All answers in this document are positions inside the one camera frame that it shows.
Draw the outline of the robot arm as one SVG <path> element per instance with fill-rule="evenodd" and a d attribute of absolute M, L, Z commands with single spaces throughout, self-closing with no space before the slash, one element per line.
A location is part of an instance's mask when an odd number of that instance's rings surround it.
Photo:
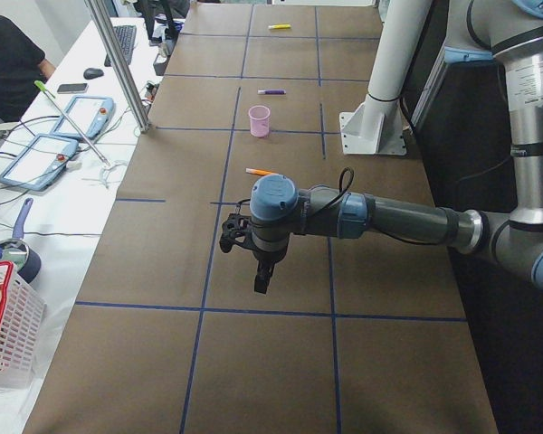
<path fill-rule="evenodd" d="M 257 180 L 241 244 L 256 258 L 265 293 L 293 235 L 356 239 L 375 231 L 414 245 L 475 255 L 543 290 L 543 1 L 447 1 L 440 58 L 450 72 L 492 69 L 488 96 L 441 90 L 422 109 L 413 96 L 428 49 L 433 1 L 390 4 L 365 100 L 344 114 L 348 156 L 390 156 L 407 109 L 437 207 L 354 193 L 344 169 L 337 188 L 298 188 L 285 175 Z"/>

